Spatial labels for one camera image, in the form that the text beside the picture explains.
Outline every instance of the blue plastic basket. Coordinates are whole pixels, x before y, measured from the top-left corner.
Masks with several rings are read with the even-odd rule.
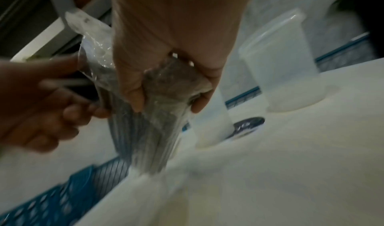
[[[376,59],[364,36],[316,59],[321,71]],[[228,109],[261,94],[255,87],[226,102]],[[114,158],[73,174],[34,199],[0,216],[0,226],[70,226],[128,175],[129,164]]]

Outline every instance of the human hand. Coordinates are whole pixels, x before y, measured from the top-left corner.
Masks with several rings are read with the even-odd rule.
[[[28,63],[0,60],[0,144],[49,152],[59,140],[74,138],[77,127],[92,116],[109,116],[108,110],[47,80],[75,72],[77,64],[75,56]]]
[[[121,93],[139,112],[144,107],[143,71],[170,53],[191,60],[215,89],[234,45],[248,0],[112,0],[113,58]],[[214,89],[194,101],[208,104]]]

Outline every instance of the clear plastic container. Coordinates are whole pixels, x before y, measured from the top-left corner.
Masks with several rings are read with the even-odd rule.
[[[270,111],[296,110],[325,97],[301,27],[304,19],[299,9],[286,12],[252,34],[240,47],[240,58],[258,82]]]
[[[224,141],[235,128],[219,88],[212,95],[208,105],[189,124],[197,136],[197,148],[209,147]]]

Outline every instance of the crumpled plastic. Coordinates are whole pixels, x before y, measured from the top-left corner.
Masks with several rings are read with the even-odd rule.
[[[146,103],[135,113],[119,93],[112,61],[112,30],[81,10],[67,12],[69,26],[83,35],[80,71],[92,80],[104,107],[112,109],[108,120],[117,153],[141,173],[160,172],[186,124],[190,105],[211,83],[193,66],[175,57],[144,72]]]

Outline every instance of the container lid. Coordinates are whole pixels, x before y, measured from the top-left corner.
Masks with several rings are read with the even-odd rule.
[[[255,31],[239,48],[240,58],[247,56],[255,44],[291,21],[303,22],[306,15],[299,9],[287,11]]]

